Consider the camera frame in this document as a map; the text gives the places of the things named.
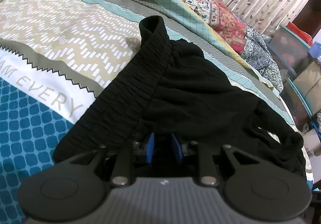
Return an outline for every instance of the bedsheet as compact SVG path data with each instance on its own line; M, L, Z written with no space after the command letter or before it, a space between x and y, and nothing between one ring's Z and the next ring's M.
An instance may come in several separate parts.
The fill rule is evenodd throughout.
M294 127L277 93L218 49L219 40L193 33L178 13L166 15L163 3L158 11L155 0L142 1L0 2L0 222L23 221L19 185L53 165L57 143L138 51L138 23L146 16L162 16L171 39L200 46L232 84L258 95Z

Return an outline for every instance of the black fabric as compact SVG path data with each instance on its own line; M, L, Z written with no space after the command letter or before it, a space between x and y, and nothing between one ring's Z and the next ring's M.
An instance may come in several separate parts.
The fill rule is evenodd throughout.
M198 46L169 40L161 17L139 29L140 51L58 144L55 161L101 143L174 133L218 150L230 144L305 177L302 137L266 102L232 86Z

